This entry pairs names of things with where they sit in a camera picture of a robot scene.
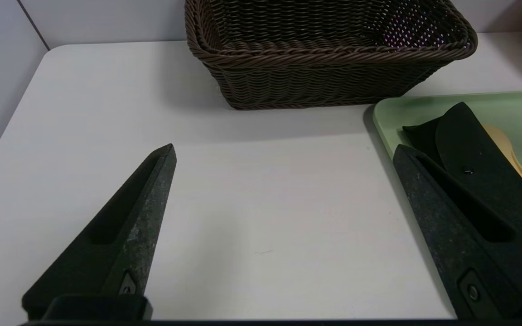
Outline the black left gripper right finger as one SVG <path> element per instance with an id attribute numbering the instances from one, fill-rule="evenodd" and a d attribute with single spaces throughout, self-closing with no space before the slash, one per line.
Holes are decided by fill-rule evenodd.
<path id="1" fill-rule="evenodd" d="M 522 233 L 420 151 L 393 164 L 456 316 L 522 319 Z"/>

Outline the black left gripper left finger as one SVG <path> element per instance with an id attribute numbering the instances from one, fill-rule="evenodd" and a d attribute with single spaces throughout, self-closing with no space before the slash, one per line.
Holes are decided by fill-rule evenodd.
<path id="1" fill-rule="evenodd" d="M 143 321 L 145 289 L 177 163 L 151 152 L 21 299 L 29 321 Z"/>

